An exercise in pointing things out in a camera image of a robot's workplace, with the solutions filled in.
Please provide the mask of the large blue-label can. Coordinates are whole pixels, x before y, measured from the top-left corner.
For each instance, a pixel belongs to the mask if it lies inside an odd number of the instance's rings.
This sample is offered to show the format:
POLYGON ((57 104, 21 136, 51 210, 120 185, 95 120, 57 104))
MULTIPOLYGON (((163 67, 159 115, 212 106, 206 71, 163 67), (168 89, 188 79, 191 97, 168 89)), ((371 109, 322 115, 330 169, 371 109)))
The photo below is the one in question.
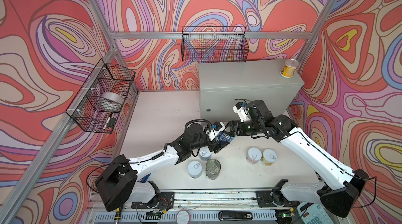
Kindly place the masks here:
POLYGON ((225 144, 230 143, 233 139, 234 139, 234 137, 231 137, 229 134, 227 134, 223 131, 217 135, 217 143, 218 144, 225 145, 225 144))

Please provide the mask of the small orange-label can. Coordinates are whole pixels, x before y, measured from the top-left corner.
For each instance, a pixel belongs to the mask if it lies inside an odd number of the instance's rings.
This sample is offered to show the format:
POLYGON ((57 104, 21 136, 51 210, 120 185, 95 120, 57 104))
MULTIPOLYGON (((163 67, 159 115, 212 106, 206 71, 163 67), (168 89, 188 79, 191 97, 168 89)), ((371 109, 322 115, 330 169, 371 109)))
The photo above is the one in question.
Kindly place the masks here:
POLYGON ((280 71, 280 74, 285 78, 291 78, 296 73, 299 67, 299 61, 295 59, 287 59, 280 71))

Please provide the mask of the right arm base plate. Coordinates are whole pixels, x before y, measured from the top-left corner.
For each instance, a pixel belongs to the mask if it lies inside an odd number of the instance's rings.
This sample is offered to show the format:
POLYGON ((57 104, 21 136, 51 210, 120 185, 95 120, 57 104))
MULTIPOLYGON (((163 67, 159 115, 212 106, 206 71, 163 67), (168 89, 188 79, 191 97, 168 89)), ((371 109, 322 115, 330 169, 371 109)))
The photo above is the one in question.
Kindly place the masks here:
POLYGON ((258 190, 255 192, 253 200, 258 202, 260 208, 263 207, 292 207, 292 202, 287 200, 281 189, 288 180, 280 180, 269 190, 258 190))

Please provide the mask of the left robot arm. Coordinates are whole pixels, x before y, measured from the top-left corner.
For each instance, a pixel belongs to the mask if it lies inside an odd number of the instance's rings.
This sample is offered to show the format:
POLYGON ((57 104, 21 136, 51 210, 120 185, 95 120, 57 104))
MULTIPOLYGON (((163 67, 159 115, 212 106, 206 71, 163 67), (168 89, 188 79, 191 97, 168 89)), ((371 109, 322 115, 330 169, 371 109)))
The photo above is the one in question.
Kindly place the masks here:
POLYGON ((186 161, 194 155, 194 150, 208 147, 214 152, 219 148, 218 135, 224 130, 223 122, 191 120, 186 123, 184 132, 176 140, 166 143, 162 150, 139 158, 119 155, 113 159, 95 182, 106 210, 114 211, 128 201, 136 183, 144 176, 186 161))

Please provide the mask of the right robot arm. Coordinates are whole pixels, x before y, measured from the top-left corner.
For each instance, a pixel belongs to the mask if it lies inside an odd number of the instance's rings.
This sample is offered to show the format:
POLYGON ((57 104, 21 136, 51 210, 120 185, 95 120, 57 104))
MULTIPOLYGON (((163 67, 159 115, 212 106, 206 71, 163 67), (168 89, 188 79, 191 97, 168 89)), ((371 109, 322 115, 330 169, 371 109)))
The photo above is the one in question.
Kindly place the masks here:
POLYGON ((319 176, 320 181, 313 184, 280 180, 272 188, 272 203, 278 207, 294 201, 320 204, 338 217, 347 217, 370 179, 368 174, 334 158, 288 116, 274 117, 264 101, 236 102, 233 111, 240 119, 229 122, 232 137, 272 138, 297 154, 319 176))

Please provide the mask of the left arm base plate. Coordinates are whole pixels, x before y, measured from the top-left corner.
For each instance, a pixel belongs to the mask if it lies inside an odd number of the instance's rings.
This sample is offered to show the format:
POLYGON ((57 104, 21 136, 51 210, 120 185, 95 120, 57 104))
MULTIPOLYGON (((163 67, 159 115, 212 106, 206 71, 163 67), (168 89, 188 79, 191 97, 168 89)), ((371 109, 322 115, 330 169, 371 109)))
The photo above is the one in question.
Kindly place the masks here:
POLYGON ((128 200, 132 209, 167 209, 174 206, 175 192, 161 191, 156 183, 136 183, 128 200))

